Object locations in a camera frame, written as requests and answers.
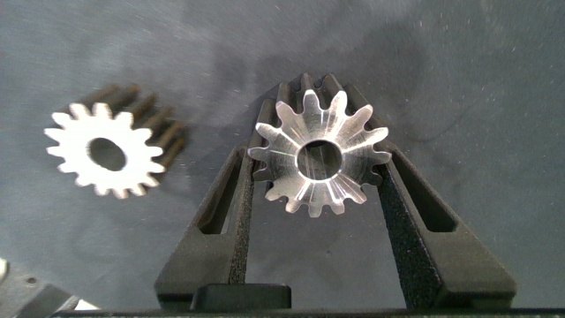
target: white gear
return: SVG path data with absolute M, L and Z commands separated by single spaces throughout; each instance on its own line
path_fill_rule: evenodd
M 152 157 L 161 155 L 163 150 L 146 145 L 153 133 L 150 129 L 132 129 L 132 113 L 120 112 L 113 117 L 105 103 L 96 103 L 92 114 L 83 104 L 72 103 L 69 108 L 76 119 L 65 113 L 53 113 L 53 120 L 63 129 L 48 128 L 44 132 L 59 142 L 59 146 L 47 148 L 47 152 L 64 159 L 58 166 L 61 172 L 77 173 L 77 186 L 94 185 L 98 195 L 112 190 L 118 199 L 125 199 L 128 190 L 141 196 L 146 193 L 142 185 L 159 185 L 150 173 L 165 171 L 162 165 L 152 161 Z M 93 161 L 90 142 L 96 139 L 110 140 L 122 150 L 125 165 L 121 170 L 108 170 Z

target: center hole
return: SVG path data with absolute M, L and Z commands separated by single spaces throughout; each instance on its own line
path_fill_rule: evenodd
M 342 166 L 342 153 L 331 142 L 315 140 L 300 149 L 298 169 L 307 178 L 332 178 Z
M 115 143 L 105 138 L 90 141 L 90 158 L 102 167 L 119 171 L 125 166 L 125 155 Z

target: gray fabric background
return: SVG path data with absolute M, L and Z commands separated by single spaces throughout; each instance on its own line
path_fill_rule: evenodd
M 562 1 L 2 1 L 0 255 L 106 308 L 153 281 L 253 101 L 301 72 L 356 85 L 444 199 L 516 276 L 515 307 L 563 307 Z M 110 82 L 176 105 L 186 150 L 118 201 L 57 171 L 50 113 Z M 402 307 L 376 190 L 310 219 L 256 190 L 248 281 L 295 307 Z

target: gray surface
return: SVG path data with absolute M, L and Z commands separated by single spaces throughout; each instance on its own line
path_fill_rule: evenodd
M 101 307 L 156 307 L 153 281 L 251 132 L 252 102 L 301 72 L 334 72 L 516 276 L 515 306 L 565 306 L 564 2 L 0 8 L 0 255 L 21 268 Z M 161 93 L 192 130 L 144 198 L 96 197 L 44 150 L 49 114 L 109 82 Z M 316 220 L 255 203 L 249 281 L 289 284 L 295 307 L 403 305 L 375 201 Z

